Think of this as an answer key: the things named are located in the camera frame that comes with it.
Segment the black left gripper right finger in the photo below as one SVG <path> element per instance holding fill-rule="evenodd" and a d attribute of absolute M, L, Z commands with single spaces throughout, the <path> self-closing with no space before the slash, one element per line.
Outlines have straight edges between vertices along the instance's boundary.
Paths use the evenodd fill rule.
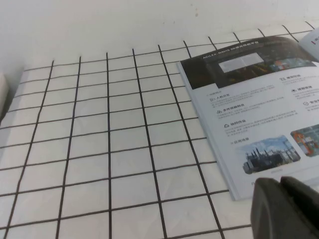
<path fill-rule="evenodd" d="M 282 177 L 281 185 L 289 195 L 298 215 L 300 229 L 307 230 L 303 239 L 319 238 L 319 193 L 293 177 Z"/>

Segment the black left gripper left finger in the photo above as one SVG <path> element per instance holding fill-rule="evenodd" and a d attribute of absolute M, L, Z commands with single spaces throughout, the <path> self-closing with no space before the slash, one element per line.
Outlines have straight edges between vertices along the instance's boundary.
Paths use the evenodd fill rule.
<path fill-rule="evenodd" d="M 302 239 L 307 230 L 300 220 L 281 181 L 259 178 L 255 182 L 251 227 L 255 239 Z"/>

